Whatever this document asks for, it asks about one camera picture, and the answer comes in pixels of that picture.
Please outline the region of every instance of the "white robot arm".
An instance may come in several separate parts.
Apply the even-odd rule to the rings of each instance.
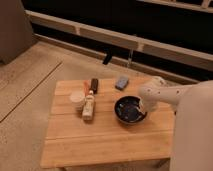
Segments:
[[[175,106],[170,171],[213,171],[213,81],[167,87],[155,77],[139,89],[144,111],[162,101]]]

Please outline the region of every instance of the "small white cup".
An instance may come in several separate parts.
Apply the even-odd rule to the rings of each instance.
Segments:
[[[70,101],[76,111],[81,112],[85,104],[85,93],[83,91],[74,91],[70,95]]]

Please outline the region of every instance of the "wooden table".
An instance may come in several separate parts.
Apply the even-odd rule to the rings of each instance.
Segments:
[[[126,162],[170,157],[174,114],[168,104],[159,103],[140,123],[127,126],[114,114],[114,103],[122,96],[137,96],[138,88],[150,77],[130,78],[121,92],[115,79],[100,79],[94,120],[85,123],[69,96],[83,89],[83,80],[59,81],[56,85],[49,126],[43,148],[43,168]]]

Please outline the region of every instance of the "small bottle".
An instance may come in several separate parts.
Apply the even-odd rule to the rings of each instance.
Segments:
[[[95,106],[95,98],[93,96],[93,91],[89,91],[89,95],[85,98],[85,105],[82,112],[82,118],[85,121],[93,119],[93,110]]]

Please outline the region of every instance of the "table leg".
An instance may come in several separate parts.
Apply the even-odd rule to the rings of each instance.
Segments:
[[[60,171],[67,171],[67,169],[65,167],[60,167],[58,168]]]
[[[160,168],[162,167],[164,164],[166,164],[170,159],[162,159],[159,162],[157,162],[157,164],[155,164],[156,168]]]

